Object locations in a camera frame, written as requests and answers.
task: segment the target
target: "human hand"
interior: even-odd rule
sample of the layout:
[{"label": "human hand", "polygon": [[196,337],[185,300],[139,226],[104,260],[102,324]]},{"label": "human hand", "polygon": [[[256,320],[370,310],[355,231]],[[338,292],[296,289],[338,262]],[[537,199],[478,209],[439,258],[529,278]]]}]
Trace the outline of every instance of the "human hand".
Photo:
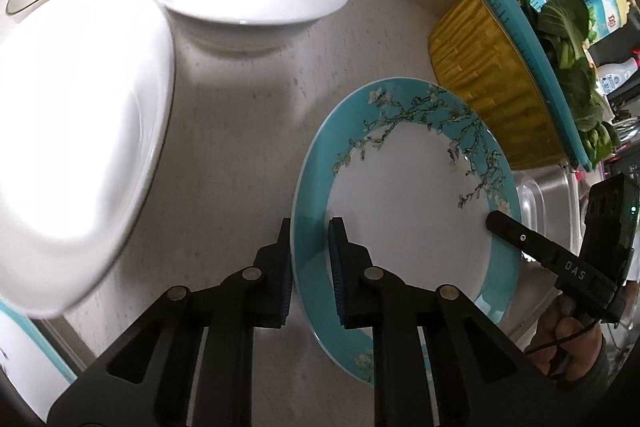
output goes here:
[{"label": "human hand", "polygon": [[[579,320],[573,317],[562,317],[558,299],[556,299],[538,320],[538,329],[526,350],[563,339],[583,328],[584,326]],[[562,343],[561,347],[570,357],[564,374],[565,379],[575,381],[582,378],[593,367],[602,349],[600,325],[596,324],[595,327],[585,331],[579,337]],[[546,347],[529,355],[529,359],[542,373],[548,375],[551,360],[556,352],[558,352],[557,346]]]}]

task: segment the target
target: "floral plate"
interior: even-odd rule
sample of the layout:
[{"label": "floral plate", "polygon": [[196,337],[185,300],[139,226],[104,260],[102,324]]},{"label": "floral plate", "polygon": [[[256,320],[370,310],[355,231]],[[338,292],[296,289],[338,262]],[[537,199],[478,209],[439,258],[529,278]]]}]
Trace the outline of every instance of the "floral plate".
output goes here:
[{"label": "floral plate", "polygon": [[492,321],[507,309],[520,252],[486,231],[499,208],[520,220],[511,169],[494,136],[449,91],[414,78],[361,87],[326,118],[306,154],[292,210],[296,287],[318,341],[348,373],[372,381],[372,340],[335,310],[326,226],[407,284],[450,283]]}]

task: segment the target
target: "white bottle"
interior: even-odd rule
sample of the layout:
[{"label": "white bottle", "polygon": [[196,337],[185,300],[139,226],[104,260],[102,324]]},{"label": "white bottle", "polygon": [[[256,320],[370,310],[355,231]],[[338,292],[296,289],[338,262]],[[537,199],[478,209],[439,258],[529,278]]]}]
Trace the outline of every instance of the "white bottle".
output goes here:
[{"label": "white bottle", "polygon": [[640,68],[640,48],[634,50],[634,56],[622,64],[605,64],[596,70],[596,76],[604,94],[618,89]]}]

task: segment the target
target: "white plate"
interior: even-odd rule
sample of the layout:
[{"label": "white plate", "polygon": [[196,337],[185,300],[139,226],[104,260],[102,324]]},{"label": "white plate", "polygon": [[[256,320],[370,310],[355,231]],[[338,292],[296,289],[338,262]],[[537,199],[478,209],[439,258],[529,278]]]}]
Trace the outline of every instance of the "white plate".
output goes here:
[{"label": "white plate", "polygon": [[61,314],[115,260],[166,131],[174,44],[152,0],[51,0],[0,46],[0,298]]},{"label": "white plate", "polygon": [[326,226],[342,217],[349,240],[407,284],[459,287],[494,322],[513,294],[520,252],[484,225],[499,208],[520,220],[500,146],[462,100],[414,78],[361,87],[326,118],[306,154],[294,197],[296,288],[329,356],[371,382],[373,343],[345,330],[327,268]]}]

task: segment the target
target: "yellow colander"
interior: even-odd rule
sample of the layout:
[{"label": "yellow colander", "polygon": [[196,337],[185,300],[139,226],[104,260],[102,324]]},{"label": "yellow colander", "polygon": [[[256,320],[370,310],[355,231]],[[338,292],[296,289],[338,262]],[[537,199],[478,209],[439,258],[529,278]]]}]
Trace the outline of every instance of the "yellow colander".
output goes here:
[{"label": "yellow colander", "polygon": [[429,53],[440,85],[464,100],[513,170],[567,161],[529,68],[484,0],[460,0],[436,24]]}]

